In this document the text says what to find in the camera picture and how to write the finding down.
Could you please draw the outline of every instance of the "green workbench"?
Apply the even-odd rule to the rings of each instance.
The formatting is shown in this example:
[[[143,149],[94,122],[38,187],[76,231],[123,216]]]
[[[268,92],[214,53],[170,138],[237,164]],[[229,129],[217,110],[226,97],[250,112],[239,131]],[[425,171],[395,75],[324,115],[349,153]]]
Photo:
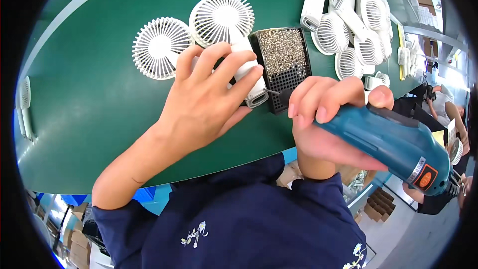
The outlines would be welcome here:
[[[54,194],[88,194],[96,178],[160,116],[173,79],[142,75],[131,57],[139,29],[153,18],[188,22],[199,0],[88,0],[51,35],[34,59],[30,108],[35,141],[21,138],[15,120],[18,166],[27,189]],[[297,27],[303,0],[248,0],[254,30]],[[399,81],[394,26],[388,73],[395,97],[414,88]],[[313,75],[336,78],[334,57],[319,53],[307,33]],[[287,114],[263,104],[223,137],[198,150],[145,186],[185,180],[245,164],[295,146]],[[160,154],[152,147],[145,154]]]

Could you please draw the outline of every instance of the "screwdriver label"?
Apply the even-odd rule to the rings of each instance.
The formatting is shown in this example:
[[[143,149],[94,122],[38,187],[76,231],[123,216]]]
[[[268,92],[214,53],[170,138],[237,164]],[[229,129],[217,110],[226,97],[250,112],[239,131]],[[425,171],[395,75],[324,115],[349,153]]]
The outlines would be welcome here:
[[[408,177],[407,183],[411,184],[415,180],[415,178],[418,176],[418,174],[423,169],[423,166],[425,166],[425,158],[420,157],[420,160],[418,161],[417,165],[415,166],[415,169],[412,171],[412,174]]]

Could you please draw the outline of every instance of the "worker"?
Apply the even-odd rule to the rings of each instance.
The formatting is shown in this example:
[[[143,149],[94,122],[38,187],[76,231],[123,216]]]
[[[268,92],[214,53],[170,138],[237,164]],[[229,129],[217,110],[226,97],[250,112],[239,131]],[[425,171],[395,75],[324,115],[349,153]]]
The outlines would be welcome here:
[[[446,118],[448,120],[455,120],[455,128],[457,131],[457,136],[460,138],[461,143],[463,144],[463,154],[461,156],[460,161],[458,164],[453,165],[453,169],[462,177],[463,183],[465,181],[469,181],[468,184],[471,186],[471,181],[472,177],[465,177],[465,171],[467,170],[467,165],[468,165],[468,160],[470,157],[470,145],[469,145],[469,140],[468,140],[468,131],[465,125],[465,117],[466,114],[464,112],[460,112],[460,110],[457,108],[455,104],[452,102],[446,102],[445,103],[445,109],[446,109]],[[439,125],[433,125],[433,127],[430,126],[430,122],[436,121],[432,118],[428,120],[422,120],[421,118],[418,118],[422,123],[428,126],[431,131],[440,131],[440,129],[436,129],[437,126]],[[445,137],[446,141],[446,148],[447,151],[450,152],[451,150],[451,144],[447,143],[448,137],[447,137],[447,130],[442,127],[445,130]],[[403,182],[403,191],[411,197],[413,200],[415,200],[418,203],[418,208],[417,208],[417,213],[422,213],[422,214],[428,214],[428,215],[437,215],[439,212],[441,212],[445,206],[451,201],[451,197],[448,194],[439,194],[436,196],[425,196],[423,193],[420,191],[411,188],[407,183]],[[463,207],[463,198],[458,197],[458,205],[460,209]]]
[[[199,59],[190,70],[195,56]],[[279,153],[174,185],[159,216],[131,199],[149,179],[251,112],[240,104],[263,67],[252,67],[231,89],[227,84],[240,66],[255,59],[252,51],[231,52],[225,42],[186,49],[159,120],[96,180],[93,214],[116,268],[363,266],[365,235],[343,199],[334,162],[363,170],[387,167],[312,124],[314,118],[330,121],[343,104],[364,105],[363,84],[356,77],[340,82],[307,77],[292,93],[288,116],[305,177],[295,180],[292,190],[276,186],[284,169]],[[393,106],[385,86],[368,100],[376,107]]]

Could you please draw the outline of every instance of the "electric screwdriver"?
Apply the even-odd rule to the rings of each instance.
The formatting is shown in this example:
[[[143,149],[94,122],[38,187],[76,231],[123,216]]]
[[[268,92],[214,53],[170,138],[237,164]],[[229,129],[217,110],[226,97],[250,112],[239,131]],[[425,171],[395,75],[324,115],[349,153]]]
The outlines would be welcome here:
[[[275,93],[289,105],[292,90]],[[389,171],[425,195],[447,193],[456,197],[460,185],[453,178],[448,152],[421,122],[370,104],[343,105],[335,117],[318,127],[377,159]]]

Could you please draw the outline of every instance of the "fan grille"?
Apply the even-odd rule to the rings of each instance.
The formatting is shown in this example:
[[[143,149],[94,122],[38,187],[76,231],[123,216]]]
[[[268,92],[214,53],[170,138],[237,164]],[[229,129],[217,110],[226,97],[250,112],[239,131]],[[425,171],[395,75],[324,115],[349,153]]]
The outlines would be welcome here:
[[[375,42],[373,42],[371,39],[360,41],[358,43],[358,49],[366,64],[379,65],[383,60],[383,58],[378,58],[377,56],[377,49],[381,52],[381,48],[376,48]]]
[[[231,44],[230,29],[247,37],[254,26],[253,9],[246,0],[201,0],[191,13],[189,26],[204,47],[218,42]]]
[[[340,53],[338,57],[337,76],[340,80],[346,77],[356,76],[359,79],[363,76],[363,69],[357,60],[357,55],[353,48],[347,48]]]
[[[383,13],[385,12],[384,5],[378,0],[365,1],[365,15],[367,17],[368,25],[372,30],[387,30],[388,22],[384,21]]]
[[[180,54],[194,44],[186,23],[170,17],[148,22],[133,42],[133,61],[144,75],[157,80],[176,75],[176,65],[167,57],[169,51]]]
[[[21,82],[20,97],[21,109],[30,108],[30,78],[28,76]]]
[[[349,45],[349,31],[342,19],[325,15],[317,33],[313,33],[321,48],[330,54],[344,51]]]

